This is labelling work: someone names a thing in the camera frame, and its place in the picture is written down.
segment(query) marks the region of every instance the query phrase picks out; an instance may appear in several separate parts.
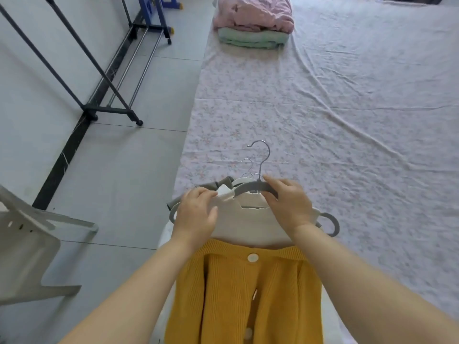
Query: white button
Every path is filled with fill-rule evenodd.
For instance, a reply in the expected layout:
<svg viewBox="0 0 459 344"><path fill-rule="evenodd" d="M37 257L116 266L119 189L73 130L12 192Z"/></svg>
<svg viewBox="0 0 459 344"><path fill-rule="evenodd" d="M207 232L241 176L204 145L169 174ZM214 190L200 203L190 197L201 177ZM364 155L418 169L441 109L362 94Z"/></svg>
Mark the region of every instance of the white button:
<svg viewBox="0 0 459 344"><path fill-rule="evenodd" d="M247 256L247 260L249 262L256 262L258 260L258 255L257 254L250 254Z"/></svg>
<svg viewBox="0 0 459 344"><path fill-rule="evenodd" d="M251 339L253 331L251 328L246 328L246 333L244 334L244 339Z"/></svg>

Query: hand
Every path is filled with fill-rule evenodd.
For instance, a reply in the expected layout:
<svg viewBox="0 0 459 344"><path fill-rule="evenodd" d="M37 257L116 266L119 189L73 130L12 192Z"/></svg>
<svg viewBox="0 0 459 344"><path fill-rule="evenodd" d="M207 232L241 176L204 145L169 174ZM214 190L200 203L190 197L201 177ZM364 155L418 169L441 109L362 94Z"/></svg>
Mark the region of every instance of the hand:
<svg viewBox="0 0 459 344"><path fill-rule="evenodd" d="M197 187L187 191L177 210L171 240L180 241L194 253L209 239L217 222L217 207L207 212L210 199L217 192Z"/></svg>
<svg viewBox="0 0 459 344"><path fill-rule="evenodd" d="M263 178L277 191L279 199L269 192L262 192L262 195L290 238L297 228L312 224L313 206L298 182L267 175Z"/></svg>

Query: ribbed waistband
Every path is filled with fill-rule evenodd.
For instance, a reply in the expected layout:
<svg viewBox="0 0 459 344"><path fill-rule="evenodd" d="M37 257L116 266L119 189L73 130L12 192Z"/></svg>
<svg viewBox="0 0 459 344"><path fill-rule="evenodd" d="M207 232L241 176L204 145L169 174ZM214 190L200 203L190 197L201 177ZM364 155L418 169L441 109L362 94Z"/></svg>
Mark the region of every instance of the ribbed waistband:
<svg viewBox="0 0 459 344"><path fill-rule="evenodd" d="M226 257L234 257L247 261L249 254L257 254L261 260L270 258L283 258L286 260L306 260L306 257L296 246L289 246L271 250L267 248L250 248L246 246L225 243L220 240L209 239L202 248L200 248L193 258L199 258L207 254L218 254Z"/></svg>

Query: pink fabric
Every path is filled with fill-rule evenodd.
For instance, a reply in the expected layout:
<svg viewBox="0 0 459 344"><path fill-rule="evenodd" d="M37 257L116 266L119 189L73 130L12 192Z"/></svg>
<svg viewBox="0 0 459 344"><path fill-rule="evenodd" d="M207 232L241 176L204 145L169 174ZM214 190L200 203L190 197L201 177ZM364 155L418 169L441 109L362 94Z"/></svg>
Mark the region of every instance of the pink fabric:
<svg viewBox="0 0 459 344"><path fill-rule="evenodd" d="M274 30L290 34L294 27L290 0L219 0L213 26L250 32Z"/></svg>

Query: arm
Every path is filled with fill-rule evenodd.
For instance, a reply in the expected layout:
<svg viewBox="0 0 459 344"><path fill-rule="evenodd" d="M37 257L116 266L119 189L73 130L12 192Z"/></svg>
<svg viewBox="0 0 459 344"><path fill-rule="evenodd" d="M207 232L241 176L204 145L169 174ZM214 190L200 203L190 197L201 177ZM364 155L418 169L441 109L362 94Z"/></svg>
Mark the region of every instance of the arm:
<svg viewBox="0 0 459 344"><path fill-rule="evenodd" d="M457 343L459 325L452 318L310 223L312 204L298 183L265 180L279 194L263 193L276 219L314 266L359 343Z"/></svg>
<svg viewBox="0 0 459 344"><path fill-rule="evenodd" d="M194 188L182 198L172 237L60 344L147 343L181 268L210 237L217 208L207 207L217 192Z"/></svg>

